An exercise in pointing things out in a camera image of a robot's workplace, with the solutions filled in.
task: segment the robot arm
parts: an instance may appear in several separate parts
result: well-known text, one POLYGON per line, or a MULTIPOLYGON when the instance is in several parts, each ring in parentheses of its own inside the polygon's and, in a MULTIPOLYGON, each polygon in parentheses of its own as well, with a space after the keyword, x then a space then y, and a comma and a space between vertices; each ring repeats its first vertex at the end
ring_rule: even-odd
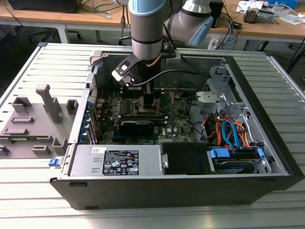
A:
POLYGON ((206 37, 213 18, 209 0, 115 0, 127 4, 131 13, 132 54, 125 58, 112 72, 123 85, 141 86, 142 106, 150 108, 154 101, 153 80, 172 69, 161 71, 161 58, 175 57, 174 50, 163 49, 163 25, 166 34, 191 45, 200 44, 206 37), (134 83, 134 73, 142 83, 134 83))
POLYGON ((164 23, 173 39, 199 45, 213 22, 209 0, 112 1, 129 6, 132 52, 141 60, 154 60, 160 54, 164 23))

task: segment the motherboard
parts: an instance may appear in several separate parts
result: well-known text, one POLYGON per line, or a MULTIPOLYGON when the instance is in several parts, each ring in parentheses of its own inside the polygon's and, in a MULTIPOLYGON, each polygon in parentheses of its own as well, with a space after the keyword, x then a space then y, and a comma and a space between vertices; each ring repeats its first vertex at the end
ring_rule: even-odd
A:
POLYGON ((192 96, 183 91, 162 91, 151 107, 141 97, 112 92, 97 102, 102 145, 159 145, 194 142, 187 112, 192 96))

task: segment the slotted metal worktable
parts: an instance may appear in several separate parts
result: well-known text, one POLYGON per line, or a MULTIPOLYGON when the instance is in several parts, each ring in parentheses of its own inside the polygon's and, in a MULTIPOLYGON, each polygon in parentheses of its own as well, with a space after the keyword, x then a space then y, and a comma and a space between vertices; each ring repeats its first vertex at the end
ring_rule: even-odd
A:
MULTIPOLYGON (((51 43, 36 48, 0 99, 0 130, 13 112, 10 103, 16 96, 27 96, 31 103, 42 103, 35 92, 39 83, 48 83, 51 95, 60 103, 68 99, 80 101, 91 71, 91 51, 114 47, 129 49, 51 43)), ((224 51, 192 50, 192 53, 213 56, 222 55, 224 51)), ((303 92, 274 58, 264 53, 225 52, 225 55, 235 58, 305 172, 303 92)), ((76 211, 49 184, 48 161, 0 160, 0 228, 305 228, 304 180, 287 191, 270 193, 250 206, 76 211)))

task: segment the white paper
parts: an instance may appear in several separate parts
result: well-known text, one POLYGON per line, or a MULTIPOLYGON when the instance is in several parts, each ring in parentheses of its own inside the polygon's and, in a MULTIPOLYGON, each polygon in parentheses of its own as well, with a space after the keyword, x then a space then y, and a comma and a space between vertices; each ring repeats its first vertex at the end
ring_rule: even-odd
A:
POLYGON ((292 15, 292 14, 288 14, 286 16, 280 17, 279 19, 281 19, 283 21, 286 21, 286 22, 288 22, 290 24, 293 24, 293 25, 298 25, 298 24, 303 23, 302 18, 299 18, 298 16, 295 16, 295 15, 292 15))
POLYGON ((238 7, 236 12, 246 13, 248 7, 258 8, 259 10, 262 8, 264 1, 240 1, 238 3, 238 7))

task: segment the power supply label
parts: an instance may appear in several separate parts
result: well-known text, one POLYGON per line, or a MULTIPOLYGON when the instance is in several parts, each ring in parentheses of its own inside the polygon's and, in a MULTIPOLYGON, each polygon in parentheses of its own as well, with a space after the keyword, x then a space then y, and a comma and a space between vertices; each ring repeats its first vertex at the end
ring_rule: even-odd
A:
POLYGON ((103 174, 108 175, 138 175, 138 150, 106 150, 103 174))

